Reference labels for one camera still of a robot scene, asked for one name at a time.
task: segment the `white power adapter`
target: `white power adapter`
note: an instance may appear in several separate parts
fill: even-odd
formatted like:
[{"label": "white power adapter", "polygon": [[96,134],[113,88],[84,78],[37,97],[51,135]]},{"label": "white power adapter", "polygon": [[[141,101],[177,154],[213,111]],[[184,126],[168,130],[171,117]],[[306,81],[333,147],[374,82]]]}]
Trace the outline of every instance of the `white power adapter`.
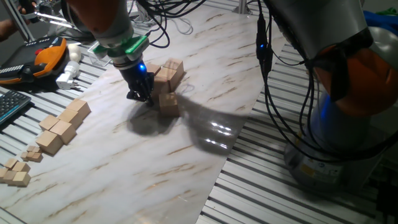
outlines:
[{"label": "white power adapter", "polygon": [[64,73],[57,78],[57,85],[61,90],[70,90],[75,88],[77,84],[73,80],[79,72],[80,65],[77,62],[70,61],[64,69]]}]

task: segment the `small wooden cube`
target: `small wooden cube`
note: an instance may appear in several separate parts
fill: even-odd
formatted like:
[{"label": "small wooden cube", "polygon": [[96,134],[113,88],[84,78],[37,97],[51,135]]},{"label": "small wooden cube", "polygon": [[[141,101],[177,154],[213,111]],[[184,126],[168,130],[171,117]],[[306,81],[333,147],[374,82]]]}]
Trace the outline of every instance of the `small wooden cube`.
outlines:
[{"label": "small wooden cube", "polygon": [[42,153],[43,150],[41,148],[39,148],[39,147],[35,147],[32,152],[34,152],[34,153]]},{"label": "small wooden cube", "polygon": [[163,93],[170,93],[170,85],[167,78],[155,77],[154,90],[152,91],[152,99],[159,100],[159,95]]},{"label": "small wooden cube", "polygon": [[88,103],[86,101],[79,100],[79,99],[74,99],[67,106],[67,109],[76,111],[81,120],[84,120],[87,117],[87,115],[91,113]]},{"label": "small wooden cube", "polygon": [[34,152],[28,152],[26,158],[30,160],[30,158],[32,158],[34,154],[35,154]]},{"label": "small wooden cube", "polygon": [[170,85],[170,91],[175,91],[181,81],[180,77],[177,75],[177,71],[169,68],[160,69],[160,72],[157,74],[157,76],[167,78]]},{"label": "small wooden cube", "polygon": [[27,159],[27,152],[23,152],[22,154],[21,154],[21,159],[23,160],[23,161],[29,161],[28,159]]},{"label": "small wooden cube", "polygon": [[48,115],[44,120],[42,120],[42,122],[39,123],[39,126],[43,131],[49,131],[58,121],[58,118]]},{"label": "small wooden cube", "polygon": [[154,65],[153,63],[146,63],[146,66],[147,66],[147,72],[152,72],[155,75],[160,71],[159,65]]},{"label": "small wooden cube", "polygon": [[44,131],[43,134],[37,138],[36,143],[43,151],[51,155],[55,155],[55,153],[57,153],[63,146],[61,138],[50,131]]},{"label": "small wooden cube", "polygon": [[36,146],[29,146],[26,151],[27,152],[32,152],[35,148],[37,148]]},{"label": "small wooden cube", "polygon": [[8,169],[12,169],[17,162],[17,159],[9,159],[4,166]]},{"label": "small wooden cube", "polygon": [[52,129],[52,133],[58,134],[64,144],[69,144],[69,142],[76,136],[76,130],[73,126],[64,121],[59,121]]},{"label": "small wooden cube", "polygon": [[35,153],[32,157],[29,158],[32,162],[42,162],[43,154],[42,153]]},{"label": "small wooden cube", "polygon": [[8,169],[7,168],[2,168],[0,169],[0,183],[4,183],[4,176],[7,174]]},{"label": "small wooden cube", "polygon": [[12,171],[29,172],[30,167],[26,162],[17,162],[17,164],[15,164],[14,168],[12,168]]},{"label": "small wooden cube", "polygon": [[184,75],[184,64],[180,59],[169,58],[163,67],[176,70],[179,77]]},{"label": "small wooden cube", "polygon": [[161,94],[159,96],[159,105],[162,116],[180,116],[180,111],[178,110],[177,96],[175,93]]},{"label": "small wooden cube", "polygon": [[16,174],[17,174],[17,171],[12,171],[12,170],[7,171],[6,175],[4,175],[4,177],[3,177],[4,183],[11,185],[11,186],[15,185],[12,180],[14,180],[14,177]]},{"label": "small wooden cube", "polygon": [[78,113],[70,109],[65,109],[58,118],[64,122],[71,123],[75,130],[77,130],[83,122]]},{"label": "small wooden cube", "polygon": [[26,187],[30,182],[30,175],[27,172],[17,172],[12,182],[18,187]]}]

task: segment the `aluminum profile table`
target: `aluminum profile table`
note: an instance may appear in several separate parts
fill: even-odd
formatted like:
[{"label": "aluminum profile table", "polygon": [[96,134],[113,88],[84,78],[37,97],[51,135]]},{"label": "aluminum profile table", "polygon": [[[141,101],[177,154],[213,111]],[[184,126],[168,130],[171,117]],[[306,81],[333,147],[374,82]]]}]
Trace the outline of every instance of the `aluminum profile table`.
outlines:
[{"label": "aluminum profile table", "polygon": [[[288,44],[280,57],[287,63],[302,61]],[[281,115],[294,131],[299,131],[297,121],[308,87],[304,65],[290,67],[276,61],[269,87]],[[307,190],[285,166],[286,144],[268,116],[262,91],[197,224],[374,223],[378,189],[366,185],[355,194]]]}]

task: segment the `black keyboard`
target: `black keyboard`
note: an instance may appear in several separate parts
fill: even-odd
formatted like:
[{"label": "black keyboard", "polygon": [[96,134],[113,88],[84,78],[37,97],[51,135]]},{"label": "black keyboard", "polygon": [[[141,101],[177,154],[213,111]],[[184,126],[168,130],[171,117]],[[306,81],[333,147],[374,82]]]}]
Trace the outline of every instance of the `black keyboard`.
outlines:
[{"label": "black keyboard", "polygon": [[30,97],[12,90],[0,96],[0,124],[3,124],[29,102]]}]

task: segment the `white marble surface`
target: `white marble surface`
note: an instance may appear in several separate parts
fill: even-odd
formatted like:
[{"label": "white marble surface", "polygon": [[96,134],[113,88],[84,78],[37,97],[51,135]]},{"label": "white marble surface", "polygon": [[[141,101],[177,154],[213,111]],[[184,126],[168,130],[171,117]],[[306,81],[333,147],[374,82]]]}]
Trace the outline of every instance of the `white marble surface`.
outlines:
[{"label": "white marble surface", "polygon": [[127,100],[126,82],[108,70],[82,96],[92,113],[77,137],[29,163],[27,188],[0,185],[0,207],[27,223],[195,223],[263,82],[256,17],[202,6],[187,18],[192,35],[170,23],[171,46],[144,53],[159,65],[183,59],[182,117]]}]

